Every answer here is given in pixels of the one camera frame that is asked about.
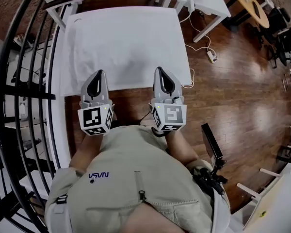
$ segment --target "black chair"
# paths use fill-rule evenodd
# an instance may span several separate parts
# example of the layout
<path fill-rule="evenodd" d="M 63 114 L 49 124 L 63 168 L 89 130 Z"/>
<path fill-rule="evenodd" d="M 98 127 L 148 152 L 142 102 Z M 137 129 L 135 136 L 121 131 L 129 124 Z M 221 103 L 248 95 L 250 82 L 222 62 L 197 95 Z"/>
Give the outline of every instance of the black chair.
<path fill-rule="evenodd" d="M 291 61 L 291 58 L 286 58 L 286 53 L 291 52 L 291 28 L 282 33 L 278 33 L 275 38 L 275 44 L 266 46 L 267 48 L 267 60 L 274 60 L 275 65 L 273 68 L 277 68 L 276 59 L 279 58 L 284 66 L 287 66 L 287 60 Z"/>
<path fill-rule="evenodd" d="M 252 30 L 253 34 L 258 37 L 259 49 L 262 49 L 264 38 L 271 44 L 276 43 L 276 34 L 287 27 L 287 22 L 290 22 L 290 16 L 284 8 L 274 8 L 267 15 L 270 27 L 268 29 L 260 26 L 259 29 L 247 24 L 247 27 Z"/>

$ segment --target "black railing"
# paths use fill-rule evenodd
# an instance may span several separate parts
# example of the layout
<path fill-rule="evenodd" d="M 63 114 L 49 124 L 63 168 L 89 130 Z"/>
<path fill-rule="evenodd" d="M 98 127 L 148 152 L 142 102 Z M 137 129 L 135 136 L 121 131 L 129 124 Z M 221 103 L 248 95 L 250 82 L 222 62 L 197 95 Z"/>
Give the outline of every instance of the black railing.
<path fill-rule="evenodd" d="M 54 138 L 54 132 L 53 132 L 53 125 L 52 125 L 52 109 L 51 109 L 51 101 L 55 99 L 55 95 L 51 94 L 51 80 L 52 80 L 52 68 L 53 68 L 53 60 L 54 60 L 54 53 L 55 53 L 55 47 L 56 47 L 56 41 L 59 33 L 59 27 L 57 28 L 54 37 L 52 39 L 52 51 L 50 53 L 50 65 L 48 70 L 48 87 L 46 89 L 45 85 L 43 84 L 43 74 L 44 74 L 44 64 L 45 64 L 45 58 L 47 55 L 47 48 L 48 43 L 50 41 L 50 36 L 53 30 L 54 21 L 51 21 L 51 24 L 49 25 L 48 29 L 45 29 L 45 22 L 47 20 L 48 14 L 47 12 L 44 13 L 42 22 L 40 24 L 40 27 L 36 33 L 36 38 L 34 42 L 34 46 L 32 49 L 32 58 L 29 68 L 29 79 L 27 86 L 24 87 L 24 82 L 20 80 L 20 74 L 22 69 L 22 61 L 26 50 L 26 44 L 27 39 L 29 35 L 32 33 L 32 26 L 36 22 L 36 17 L 38 13 L 42 10 L 42 4 L 44 0 L 39 0 L 38 5 L 31 17 L 31 20 L 27 26 L 26 33 L 24 35 L 24 39 L 22 42 L 22 46 L 20 49 L 18 64 L 16 68 L 16 76 L 15 76 L 15 86 L 7 85 L 7 69 L 8 69 L 8 59 L 9 59 L 9 53 L 12 47 L 13 38 L 16 35 L 16 31 L 21 23 L 21 20 L 23 19 L 26 9 L 30 5 L 32 0 L 23 0 L 20 7 L 18 8 L 11 25 L 8 29 L 8 33 L 6 35 L 5 41 L 2 46 L 2 50 L 0 53 L 0 159 L 4 166 L 4 168 L 7 171 L 7 174 L 10 178 L 10 184 L 12 188 L 12 195 L 17 198 L 18 203 L 17 205 L 11 209 L 11 211 L 6 212 L 4 217 L 10 221 L 12 224 L 14 224 L 16 227 L 21 229 L 24 232 L 31 233 L 32 231 L 24 227 L 19 222 L 15 221 L 15 219 L 12 219 L 13 215 L 18 215 L 19 217 L 23 218 L 24 220 L 31 222 L 34 224 L 37 229 L 42 232 L 46 233 L 48 232 L 44 222 L 40 219 L 42 215 L 39 215 L 35 211 L 35 207 L 41 207 L 42 209 L 45 208 L 45 200 L 41 198 L 41 195 L 39 194 L 36 184 L 34 183 L 33 177 L 31 172 L 34 169 L 37 169 L 40 176 L 42 183 L 44 185 L 44 188 L 47 193 L 49 193 L 49 186 L 46 181 L 46 177 L 44 175 L 44 172 L 49 172 L 51 177 L 54 177 L 55 169 L 54 164 L 50 160 L 49 152 L 48 152 L 48 143 L 46 139 L 46 133 L 45 133 L 45 122 L 43 118 L 43 100 L 47 100 L 47 106 L 48 106 L 48 118 L 49 118 L 49 137 L 50 137 L 50 143 L 52 144 L 53 154 L 55 157 L 55 161 L 57 164 L 57 167 L 60 168 L 60 162 L 57 155 L 56 145 L 55 145 L 55 138 Z M 41 66 L 39 70 L 34 70 L 35 66 L 35 57 L 36 52 L 39 47 L 40 38 L 42 35 L 42 32 L 46 31 L 47 36 L 45 38 L 43 53 L 42 53 L 42 61 Z M 39 83 L 38 85 L 32 81 L 33 79 L 33 73 L 39 76 Z M 4 115 L 4 103 L 5 103 L 5 95 L 12 95 L 14 96 L 14 109 L 15 109 L 15 125 L 16 125 L 16 138 L 17 143 L 15 143 L 16 146 L 11 146 L 11 142 L 9 141 L 9 134 L 6 131 L 5 128 L 5 115 Z M 28 99 L 28 119 L 29 119 L 29 130 L 30 130 L 30 137 L 31 137 L 31 143 L 32 143 L 32 150 L 34 153 L 34 160 L 26 158 L 25 150 L 23 146 L 23 138 L 21 134 L 21 126 L 20 126 L 20 118 L 19 118 L 19 98 L 20 97 L 26 97 Z M 34 123 L 33 123 L 33 116 L 32 116 L 32 98 L 38 99 L 38 109 L 39 109 L 39 119 L 40 119 L 40 130 L 41 130 L 41 138 L 42 138 L 42 144 L 44 147 L 44 153 L 46 157 L 45 160 L 41 160 L 38 156 L 37 151 L 37 144 L 35 142 L 35 132 L 34 132 Z M 19 155 L 17 158 L 15 158 L 15 154 L 11 154 L 11 147 L 15 149 L 19 149 Z M 4 193 L 5 196 L 8 196 L 6 186 L 4 183 L 4 177 L 2 168 L 0 168 L 1 171 L 1 177 L 2 177 L 2 183 L 4 185 Z M 21 177 L 27 176 L 28 180 L 30 182 L 30 185 L 32 187 L 32 192 L 27 193 L 24 187 L 20 184 L 19 180 Z M 37 202 L 39 204 L 33 204 L 31 201 L 32 197 L 35 196 L 37 199 Z M 19 208 L 23 208 L 26 214 L 28 215 L 28 218 L 23 216 L 22 214 L 18 213 L 17 211 Z"/>

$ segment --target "wooden table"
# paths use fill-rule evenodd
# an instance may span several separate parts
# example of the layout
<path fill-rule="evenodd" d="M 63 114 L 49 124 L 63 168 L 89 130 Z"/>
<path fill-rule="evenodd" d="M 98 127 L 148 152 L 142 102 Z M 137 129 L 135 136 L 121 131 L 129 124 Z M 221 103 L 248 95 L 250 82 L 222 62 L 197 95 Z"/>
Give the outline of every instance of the wooden table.
<path fill-rule="evenodd" d="M 226 5 L 227 7 L 230 7 L 234 2 L 237 0 L 230 0 Z M 231 31 L 235 31 L 237 29 L 237 26 L 252 17 L 258 24 L 260 24 L 264 28 L 269 28 L 270 24 L 268 21 L 268 18 L 263 10 L 263 8 L 260 6 L 260 4 L 257 2 L 257 0 L 238 0 L 238 2 L 244 7 L 242 11 L 240 11 L 237 15 L 234 17 L 227 19 L 224 21 L 224 25 Z M 253 2 L 256 3 L 260 17 L 256 14 Z"/>

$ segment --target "power strip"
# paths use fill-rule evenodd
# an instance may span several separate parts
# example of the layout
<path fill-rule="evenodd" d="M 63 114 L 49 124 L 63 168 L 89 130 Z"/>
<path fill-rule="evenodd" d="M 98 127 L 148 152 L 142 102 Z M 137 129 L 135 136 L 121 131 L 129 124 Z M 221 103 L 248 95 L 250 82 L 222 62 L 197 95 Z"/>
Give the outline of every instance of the power strip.
<path fill-rule="evenodd" d="M 218 57 L 213 55 L 212 52 L 210 52 L 210 51 L 207 51 L 207 55 L 212 63 L 215 63 L 218 59 Z"/>

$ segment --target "wooden floor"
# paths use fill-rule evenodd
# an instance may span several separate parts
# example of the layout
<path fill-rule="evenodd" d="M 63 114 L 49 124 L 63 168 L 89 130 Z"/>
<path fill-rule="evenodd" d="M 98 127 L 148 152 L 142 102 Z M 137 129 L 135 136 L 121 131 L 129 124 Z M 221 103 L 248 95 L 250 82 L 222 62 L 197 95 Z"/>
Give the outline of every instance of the wooden floor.
<path fill-rule="evenodd" d="M 84 2 L 80 9 L 147 3 L 147 0 L 95 0 L 95 3 Z M 235 5 L 231 9 L 235 14 L 241 8 Z M 183 9 L 180 18 L 187 14 Z M 191 18 L 196 28 L 205 27 L 205 21 L 197 12 Z M 206 17 L 206 23 L 212 18 Z M 192 42 L 196 32 L 189 20 L 181 26 L 187 44 L 196 49 L 206 45 L 206 39 Z M 210 37 L 211 48 L 218 56 L 215 64 L 208 60 L 205 50 L 195 52 L 187 48 L 190 68 L 195 70 L 195 85 L 192 89 L 183 89 L 188 112 L 182 132 L 198 155 L 209 160 L 201 133 L 201 125 L 209 123 L 227 159 L 219 173 L 229 179 L 225 189 L 234 212 L 250 200 L 237 183 L 259 192 L 271 181 L 271 177 L 259 173 L 259 169 L 278 172 L 284 167 L 284 163 L 277 163 L 275 157 L 280 146 L 290 140 L 291 85 L 284 92 L 281 79 L 283 73 L 289 77 L 289 71 L 283 67 L 271 69 L 264 50 L 256 48 L 256 39 L 246 35 L 243 25 L 238 33 L 231 33 L 220 24 L 211 31 Z M 147 114 L 144 105 L 152 96 L 152 88 L 110 92 L 117 117 L 124 125 L 135 124 Z M 66 98 L 71 154 L 84 138 L 77 115 L 79 101 L 77 96 Z"/>

